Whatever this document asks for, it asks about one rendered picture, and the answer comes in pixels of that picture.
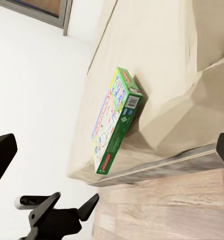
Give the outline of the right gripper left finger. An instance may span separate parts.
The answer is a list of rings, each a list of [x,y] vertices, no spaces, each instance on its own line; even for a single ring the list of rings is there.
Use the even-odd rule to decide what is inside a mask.
[[[13,133],[0,136],[0,180],[18,152],[18,146]]]

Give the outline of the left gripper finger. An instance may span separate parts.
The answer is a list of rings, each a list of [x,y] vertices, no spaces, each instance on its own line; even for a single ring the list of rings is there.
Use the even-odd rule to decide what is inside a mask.
[[[60,192],[56,192],[30,212],[32,225],[33,227],[36,227],[37,232],[44,233],[57,230],[59,231],[62,229],[61,227],[48,228],[47,226],[42,226],[60,197]]]
[[[95,208],[97,202],[99,200],[98,194],[93,195],[83,206],[80,208],[71,208],[70,210],[62,210],[62,211],[56,211],[56,214],[76,214],[77,218],[81,220],[82,222],[87,221],[91,212]]]

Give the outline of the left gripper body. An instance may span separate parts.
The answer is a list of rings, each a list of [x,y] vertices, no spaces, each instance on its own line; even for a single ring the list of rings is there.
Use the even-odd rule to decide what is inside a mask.
[[[37,232],[36,227],[33,227],[31,215],[29,215],[31,232],[27,236],[27,240],[61,240],[64,236],[78,234],[82,229],[79,219],[75,213],[61,213],[59,211],[69,211],[69,209],[53,209],[47,216],[42,226],[48,228],[61,227],[61,230]]]

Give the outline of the board game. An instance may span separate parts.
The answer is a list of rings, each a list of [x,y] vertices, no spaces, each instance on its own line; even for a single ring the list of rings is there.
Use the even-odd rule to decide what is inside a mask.
[[[117,66],[92,134],[97,175],[108,174],[142,97],[129,71]]]

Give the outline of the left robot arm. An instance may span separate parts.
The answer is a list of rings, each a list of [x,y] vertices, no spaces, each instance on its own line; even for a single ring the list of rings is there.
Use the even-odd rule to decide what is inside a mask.
[[[60,197],[60,192],[56,192],[48,197],[22,195],[15,199],[16,209],[33,210],[29,215],[31,232],[19,240],[61,240],[78,234],[82,229],[79,220],[87,221],[99,200],[95,194],[80,208],[53,209]]]

